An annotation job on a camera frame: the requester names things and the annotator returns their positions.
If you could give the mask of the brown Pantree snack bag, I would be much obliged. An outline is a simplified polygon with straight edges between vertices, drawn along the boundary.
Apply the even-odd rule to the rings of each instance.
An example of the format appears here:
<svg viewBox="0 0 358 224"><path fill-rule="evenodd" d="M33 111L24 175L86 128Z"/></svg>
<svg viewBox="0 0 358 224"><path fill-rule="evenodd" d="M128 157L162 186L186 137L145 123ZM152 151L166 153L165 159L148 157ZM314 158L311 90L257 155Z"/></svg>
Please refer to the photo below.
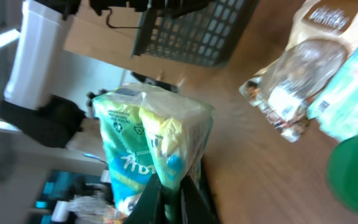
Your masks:
<svg viewBox="0 0 358 224"><path fill-rule="evenodd" d="M287 141L304 133L306 110L358 47L358 0L307 0L283 54L239 89Z"/></svg>

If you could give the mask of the green white drink carton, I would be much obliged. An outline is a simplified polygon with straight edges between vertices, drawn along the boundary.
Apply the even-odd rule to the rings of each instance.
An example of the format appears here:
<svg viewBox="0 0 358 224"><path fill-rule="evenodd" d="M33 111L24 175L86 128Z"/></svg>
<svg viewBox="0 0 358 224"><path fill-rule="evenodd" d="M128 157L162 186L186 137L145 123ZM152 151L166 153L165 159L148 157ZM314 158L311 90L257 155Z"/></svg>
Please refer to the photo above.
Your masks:
<svg viewBox="0 0 358 224"><path fill-rule="evenodd" d="M214 121L208 103L159 86L131 83L92 100L115 207L130 215L153 174L170 192L200 177Z"/></svg>

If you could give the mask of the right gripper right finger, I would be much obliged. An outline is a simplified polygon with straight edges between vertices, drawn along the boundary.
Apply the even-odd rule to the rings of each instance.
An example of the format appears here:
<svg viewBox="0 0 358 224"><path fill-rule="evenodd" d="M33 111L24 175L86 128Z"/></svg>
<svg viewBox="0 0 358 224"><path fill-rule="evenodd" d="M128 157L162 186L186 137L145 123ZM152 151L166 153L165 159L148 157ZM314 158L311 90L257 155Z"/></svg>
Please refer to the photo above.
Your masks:
<svg viewBox="0 0 358 224"><path fill-rule="evenodd" d="M208 181L202 177L199 184L197 188L190 176L181 181L182 224L220 224Z"/></svg>

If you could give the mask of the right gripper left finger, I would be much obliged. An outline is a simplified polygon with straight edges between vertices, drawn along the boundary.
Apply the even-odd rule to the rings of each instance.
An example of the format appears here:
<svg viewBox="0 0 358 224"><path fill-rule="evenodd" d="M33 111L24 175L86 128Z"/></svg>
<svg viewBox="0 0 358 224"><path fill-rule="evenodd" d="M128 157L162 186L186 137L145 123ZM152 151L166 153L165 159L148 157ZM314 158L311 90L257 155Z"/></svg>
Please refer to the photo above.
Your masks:
<svg viewBox="0 0 358 224"><path fill-rule="evenodd" d="M124 224L164 224L165 209L162 185L157 174L153 174L146 185L135 209Z"/></svg>

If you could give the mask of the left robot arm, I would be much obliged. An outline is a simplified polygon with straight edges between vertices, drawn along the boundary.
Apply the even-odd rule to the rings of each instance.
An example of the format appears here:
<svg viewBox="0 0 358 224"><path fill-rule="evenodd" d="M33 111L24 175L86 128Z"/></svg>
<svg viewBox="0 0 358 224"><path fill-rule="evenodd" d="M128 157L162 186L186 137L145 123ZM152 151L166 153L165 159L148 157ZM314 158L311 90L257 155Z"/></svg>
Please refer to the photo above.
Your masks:
<svg viewBox="0 0 358 224"><path fill-rule="evenodd" d="M80 4L80 0L22 3L19 43L0 101L0 118L46 147L66 147L85 118L74 102L51 93Z"/></svg>

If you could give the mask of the teal snack packet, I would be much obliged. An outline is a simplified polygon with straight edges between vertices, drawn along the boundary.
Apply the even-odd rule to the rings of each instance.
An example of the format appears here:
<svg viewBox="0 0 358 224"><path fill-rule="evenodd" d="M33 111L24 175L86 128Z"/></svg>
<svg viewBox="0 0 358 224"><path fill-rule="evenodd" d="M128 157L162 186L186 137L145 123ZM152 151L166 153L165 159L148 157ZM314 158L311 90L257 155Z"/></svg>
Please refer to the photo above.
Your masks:
<svg viewBox="0 0 358 224"><path fill-rule="evenodd" d="M339 142L358 136L358 48L310 105L307 117Z"/></svg>

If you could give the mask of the green lid white jar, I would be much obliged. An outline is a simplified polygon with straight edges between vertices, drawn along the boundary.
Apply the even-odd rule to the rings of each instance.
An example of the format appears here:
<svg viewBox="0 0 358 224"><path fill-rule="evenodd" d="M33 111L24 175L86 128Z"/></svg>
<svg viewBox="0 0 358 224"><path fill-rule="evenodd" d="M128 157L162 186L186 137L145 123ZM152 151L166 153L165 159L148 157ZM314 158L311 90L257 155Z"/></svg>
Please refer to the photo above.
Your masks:
<svg viewBox="0 0 358 224"><path fill-rule="evenodd" d="M333 195L358 213L358 136L340 142L332 151L326 180Z"/></svg>

